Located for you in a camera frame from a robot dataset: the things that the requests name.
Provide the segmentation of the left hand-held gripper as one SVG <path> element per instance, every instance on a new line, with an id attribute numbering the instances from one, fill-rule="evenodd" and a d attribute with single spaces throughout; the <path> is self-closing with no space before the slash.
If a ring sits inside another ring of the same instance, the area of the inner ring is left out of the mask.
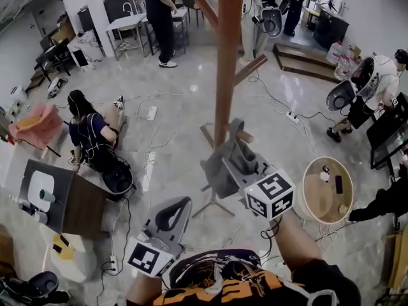
<path id="1" fill-rule="evenodd" d="M 136 238 L 126 247 L 126 265 L 151 278 L 161 277 L 185 251 L 181 239 L 192 209 L 190 197 L 176 197 L 160 204 Z"/>

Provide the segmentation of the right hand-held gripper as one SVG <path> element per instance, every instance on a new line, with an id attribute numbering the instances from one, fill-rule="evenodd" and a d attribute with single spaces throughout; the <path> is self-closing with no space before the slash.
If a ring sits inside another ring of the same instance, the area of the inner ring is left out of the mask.
<path id="1" fill-rule="evenodd" d="M 296 186 L 284 170 L 278 170 L 263 157 L 258 157 L 248 144 L 241 143 L 237 133 L 243 121 L 235 118 L 229 127 L 229 151 L 223 163 L 238 185 L 238 192 L 245 198 L 247 208 L 268 221 L 281 216 L 293 207 Z M 248 175 L 238 168 L 245 168 Z"/>

